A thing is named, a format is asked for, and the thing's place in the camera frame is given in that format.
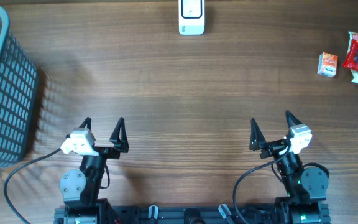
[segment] gray plastic basket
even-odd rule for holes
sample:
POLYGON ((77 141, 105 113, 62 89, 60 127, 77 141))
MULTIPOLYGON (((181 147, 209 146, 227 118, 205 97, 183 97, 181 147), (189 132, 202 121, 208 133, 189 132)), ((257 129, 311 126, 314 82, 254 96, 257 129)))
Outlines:
POLYGON ((0 168, 23 158, 38 82, 0 7, 0 168))

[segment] white device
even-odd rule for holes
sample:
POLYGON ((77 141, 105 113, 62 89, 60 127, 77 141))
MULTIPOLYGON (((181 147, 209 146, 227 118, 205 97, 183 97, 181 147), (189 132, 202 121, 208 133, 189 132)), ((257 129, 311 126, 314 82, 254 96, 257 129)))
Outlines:
MULTIPOLYGON (((302 149, 308 147, 311 138, 313 137, 311 129, 305 124, 292 126, 289 133, 292 135, 292 138, 290 138, 290 152, 293 152, 294 154, 299 154, 302 149)), ((282 155, 285 151, 286 150, 282 150, 279 154, 282 155)))
POLYGON ((205 0, 178 0, 179 33, 201 35, 205 28, 205 0))
POLYGON ((95 138, 88 128, 76 128, 70 134, 70 137, 63 142, 60 149, 68 154, 73 151, 82 156, 98 156, 99 153, 93 150, 92 146, 95 138))

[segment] basket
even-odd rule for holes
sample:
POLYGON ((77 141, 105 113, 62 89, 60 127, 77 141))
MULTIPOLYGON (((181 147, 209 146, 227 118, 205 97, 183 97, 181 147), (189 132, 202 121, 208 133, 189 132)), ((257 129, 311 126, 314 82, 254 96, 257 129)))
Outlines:
POLYGON ((0 7, 0 168, 24 155, 39 78, 0 7))

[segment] wooden table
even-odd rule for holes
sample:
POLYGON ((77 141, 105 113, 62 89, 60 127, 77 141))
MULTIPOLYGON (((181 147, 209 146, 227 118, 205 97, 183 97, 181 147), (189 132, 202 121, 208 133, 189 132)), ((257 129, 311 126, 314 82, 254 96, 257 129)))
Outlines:
MULTIPOLYGON (((206 32, 178 33, 176 2, 5 6, 11 30, 41 77, 25 161, 58 148, 87 116, 97 144, 120 116, 131 148, 108 161, 113 205, 219 205, 237 178, 268 162, 249 151, 251 118, 268 141, 287 133, 285 110, 313 130, 303 162, 330 172, 333 223, 358 223, 358 86, 339 67, 317 75, 318 56, 343 62, 358 1, 211 1, 206 32)), ((31 223, 63 205, 60 177, 81 156, 57 155, 19 172, 8 193, 31 223)), ((20 223, 2 195, 0 223, 20 223)), ((240 203, 285 195, 266 168, 239 187, 240 203)))

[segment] small box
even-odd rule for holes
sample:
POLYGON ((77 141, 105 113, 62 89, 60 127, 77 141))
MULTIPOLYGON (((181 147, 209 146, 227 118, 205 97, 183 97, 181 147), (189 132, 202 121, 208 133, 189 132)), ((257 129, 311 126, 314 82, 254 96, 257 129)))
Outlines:
POLYGON ((320 55, 317 74, 334 77, 336 75, 337 64, 338 56, 323 52, 320 55))

